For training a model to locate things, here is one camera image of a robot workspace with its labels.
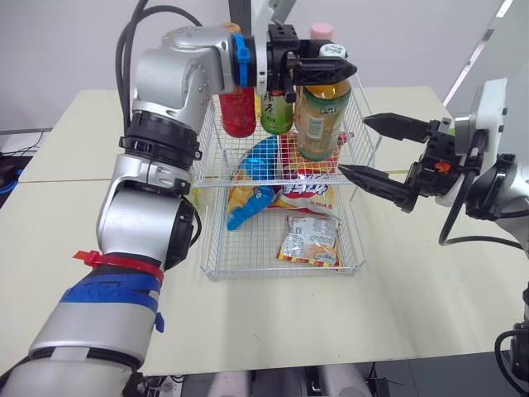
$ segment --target white wire basket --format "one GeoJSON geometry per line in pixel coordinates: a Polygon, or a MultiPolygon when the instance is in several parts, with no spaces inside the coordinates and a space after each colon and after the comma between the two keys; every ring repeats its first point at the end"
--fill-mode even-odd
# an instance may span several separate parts
{"type": "MultiPolygon", "coordinates": [[[[350,78],[353,95],[344,116],[342,131],[346,134],[346,143],[340,149],[338,164],[374,165],[374,154],[378,142],[372,140],[368,129],[362,122],[360,105],[365,112],[370,112],[369,104],[365,98],[364,91],[357,75],[350,78]]],[[[233,185],[284,185],[299,184],[303,181],[303,172],[297,172],[307,168],[307,161],[292,163],[288,165],[288,172],[282,169],[281,142],[279,139],[279,150],[274,168],[274,179],[235,180],[232,176],[237,171],[241,160],[248,150],[265,138],[270,137],[257,121],[255,131],[246,138],[233,138],[222,128],[221,111],[218,96],[214,96],[210,103],[203,128],[198,136],[200,150],[203,152],[201,161],[195,161],[193,165],[193,185],[196,187],[219,187],[233,185]]],[[[347,178],[336,168],[334,161],[319,162],[318,169],[326,176],[326,184],[348,184],[347,178]]],[[[269,170],[255,170],[255,175],[267,175],[269,170]]]]}
{"type": "MultiPolygon", "coordinates": [[[[380,143],[380,136],[369,130],[362,122],[363,114],[371,114],[357,75],[350,79],[353,95],[346,109],[342,131],[346,143],[340,148],[338,161],[318,163],[318,170],[325,179],[324,184],[349,184],[347,178],[337,169],[337,164],[357,164],[374,166],[374,155],[380,143]]],[[[304,186],[303,172],[306,163],[288,165],[288,179],[282,169],[280,136],[274,179],[236,180],[233,175],[239,164],[261,140],[270,137],[257,122],[255,132],[247,138],[233,138],[222,129],[218,98],[215,97],[207,110],[203,129],[199,135],[202,161],[193,166],[193,184],[199,188],[214,189],[214,198],[203,213],[204,236],[202,268],[212,280],[239,280],[264,277],[294,277],[320,275],[353,275],[366,262],[358,224],[351,211],[349,198],[342,198],[340,187],[336,186],[336,208],[341,219],[337,236],[339,267],[318,267],[307,263],[282,261],[277,259],[279,248],[288,233],[288,215],[299,215],[295,211],[268,209],[247,219],[237,230],[227,230],[227,205],[230,187],[235,185],[288,185],[304,186]]],[[[255,172],[267,175],[267,172],[255,172]]]]}
{"type": "Polygon", "coordinates": [[[343,208],[340,188],[337,200],[337,251],[339,267],[318,267],[308,263],[277,259],[279,248],[288,233],[287,216],[308,216],[285,209],[268,209],[247,219],[237,230],[227,230],[228,187],[216,189],[212,206],[207,208],[202,268],[211,280],[241,280],[269,277],[353,275],[365,263],[360,231],[354,218],[343,208]]]}

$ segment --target silver robotic arm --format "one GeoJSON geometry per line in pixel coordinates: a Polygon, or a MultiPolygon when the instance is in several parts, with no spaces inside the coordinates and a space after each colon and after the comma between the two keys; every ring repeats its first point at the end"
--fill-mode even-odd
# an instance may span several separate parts
{"type": "MultiPolygon", "coordinates": [[[[515,155],[498,154],[507,113],[506,89],[507,79],[486,82],[476,93],[472,110],[455,118],[455,136],[448,132],[450,119],[423,122],[393,113],[366,117],[364,123],[381,135],[426,144],[404,183],[369,167],[340,165],[340,170],[363,190],[393,201],[405,212],[413,210],[419,196],[435,196],[438,204],[449,206],[439,236],[443,246],[496,242],[524,250],[529,256],[529,168],[519,164],[515,155]],[[516,241],[492,236],[448,238],[463,205],[466,215],[496,222],[516,241]]],[[[512,373],[518,379],[529,379],[529,285],[522,298],[523,320],[498,337],[494,351],[505,378],[527,395],[505,369],[500,354],[503,339],[512,337],[512,373]]]]}
{"type": "MultiPolygon", "coordinates": [[[[120,396],[144,362],[163,272],[185,258],[193,231],[189,168],[209,98],[235,87],[223,27],[171,31],[140,59],[131,127],[97,225],[101,254],[66,291],[3,396],[120,396]]],[[[138,382],[132,387],[141,386],[138,382]]]]}
{"type": "MultiPolygon", "coordinates": [[[[118,41],[117,65],[122,40],[133,36],[138,21],[177,10],[143,10],[146,3],[140,0],[118,41]]],[[[28,356],[0,376],[2,397],[142,395],[145,383],[137,370],[153,328],[164,328],[158,313],[164,272],[186,257],[200,233],[199,216],[185,194],[191,166],[202,158],[198,134],[211,95],[257,85],[259,91],[281,89],[293,102],[293,84],[333,84],[356,71],[342,58],[317,58],[329,41],[300,41],[293,27],[285,29],[288,34],[268,27],[283,22],[292,5],[256,0],[256,41],[225,27],[186,26],[141,56],[131,119],[122,101],[119,144],[125,153],[117,157],[98,217],[101,252],[78,252],[76,258],[93,270],[64,293],[28,356]],[[198,230],[192,238],[193,217],[198,230]]],[[[130,62],[131,41],[126,44],[130,62]]],[[[128,86],[120,86],[127,79],[117,81],[127,97],[128,86]]]]}

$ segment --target pink bottle cap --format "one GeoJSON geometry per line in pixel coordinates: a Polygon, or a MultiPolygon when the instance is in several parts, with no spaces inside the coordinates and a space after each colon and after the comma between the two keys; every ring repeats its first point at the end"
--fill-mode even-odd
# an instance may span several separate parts
{"type": "Polygon", "coordinates": [[[311,26],[311,39],[332,40],[334,29],[330,23],[316,22],[311,26]]]}

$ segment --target white table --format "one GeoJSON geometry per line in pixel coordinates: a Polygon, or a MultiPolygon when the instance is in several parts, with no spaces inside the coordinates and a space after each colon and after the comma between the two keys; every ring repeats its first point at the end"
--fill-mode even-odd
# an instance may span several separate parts
{"type": "MultiPolygon", "coordinates": [[[[368,95],[375,112],[425,120],[446,115],[429,88],[372,88],[368,95]]],[[[115,93],[81,93],[0,210],[0,372],[26,355],[64,290],[88,272],[70,258],[97,247],[95,222],[113,156],[120,152],[120,122],[115,93]],[[101,150],[94,154],[96,148],[101,150]]],[[[387,140],[380,168],[406,169],[420,151],[416,144],[387,140]]],[[[342,187],[342,193],[352,189],[342,187]]],[[[509,247],[438,246],[447,213],[433,199],[421,199],[406,214],[360,192],[355,214],[369,264],[350,278],[211,282],[199,269],[207,244],[202,239],[185,262],[166,273],[160,297],[165,333],[153,333],[143,371],[178,374],[491,351],[494,338],[522,317],[529,265],[521,251],[509,247]]],[[[453,233],[508,237],[491,222],[464,216],[453,233]]]]}

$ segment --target chip bag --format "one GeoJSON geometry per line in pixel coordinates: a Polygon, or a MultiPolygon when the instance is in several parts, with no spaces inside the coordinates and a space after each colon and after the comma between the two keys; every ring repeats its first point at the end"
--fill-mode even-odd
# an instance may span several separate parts
{"type": "Polygon", "coordinates": [[[303,179],[303,183],[283,186],[270,208],[296,209],[306,213],[322,213],[339,219],[336,188],[325,184],[330,174],[336,173],[340,148],[346,134],[338,138],[338,146],[325,161],[306,160],[298,153],[298,134],[289,132],[279,137],[280,157],[284,179],[303,179]]]}
{"type": "MultiPolygon", "coordinates": [[[[276,136],[255,145],[233,175],[235,180],[272,180],[278,150],[276,136]]],[[[274,186],[235,186],[228,195],[228,230],[236,230],[246,219],[267,208],[275,196],[274,186]]]]}
{"type": "Polygon", "coordinates": [[[288,217],[288,234],[278,259],[305,262],[322,267],[338,267],[338,227],[334,218],[288,217]]]}

